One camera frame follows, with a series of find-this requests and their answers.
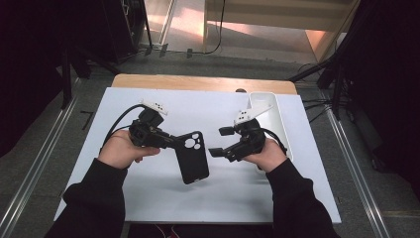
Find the wooden board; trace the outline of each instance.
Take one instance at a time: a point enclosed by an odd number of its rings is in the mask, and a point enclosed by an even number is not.
[[[112,86],[230,92],[242,88],[246,92],[269,91],[275,94],[297,94],[296,87],[290,81],[163,74],[118,74]]]

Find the finger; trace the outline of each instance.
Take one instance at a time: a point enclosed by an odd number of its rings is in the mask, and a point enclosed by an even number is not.
[[[159,148],[155,147],[139,147],[137,148],[137,157],[142,158],[147,156],[155,156],[160,153]]]

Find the white table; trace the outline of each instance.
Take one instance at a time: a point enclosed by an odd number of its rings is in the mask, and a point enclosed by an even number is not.
[[[108,88],[80,152],[68,185],[79,182],[97,157],[114,121],[141,99],[159,102],[168,110],[160,124],[179,136],[195,130],[204,135],[206,149],[226,148],[239,136],[221,137],[220,127],[232,126],[239,110],[248,108],[247,93],[136,88]],[[300,96],[276,95],[293,163],[304,177],[314,180],[317,198],[333,222],[341,222]],[[142,109],[120,123],[130,125]],[[161,150],[129,168],[123,190],[126,220],[143,223],[247,223],[272,221],[271,190],[264,174],[247,162],[229,163],[207,151],[210,177],[186,185],[182,182],[173,149]],[[57,215],[65,207],[62,201]]]

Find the white tray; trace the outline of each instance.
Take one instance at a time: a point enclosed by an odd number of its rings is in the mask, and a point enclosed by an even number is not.
[[[283,120],[277,104],[277,98],[272,92],[252,92],[250,94],[251,107],[271,107],[268,111],[257,117],[262,128],[266,128],[280,139],[281,143],[287,149],[287,157],[293,161],[293,153],[288,143],[286,131],[284,130]]]

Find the black jacket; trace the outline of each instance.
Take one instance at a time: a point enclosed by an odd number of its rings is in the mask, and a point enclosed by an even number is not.
[[[81,183],[64,194],[67,206],[46,237],[120,237],[125,203],[122,186],[127,170],[94,160]],[[273,192],[274,237],[339,237],[313,182],[290,160],[266,174]]]

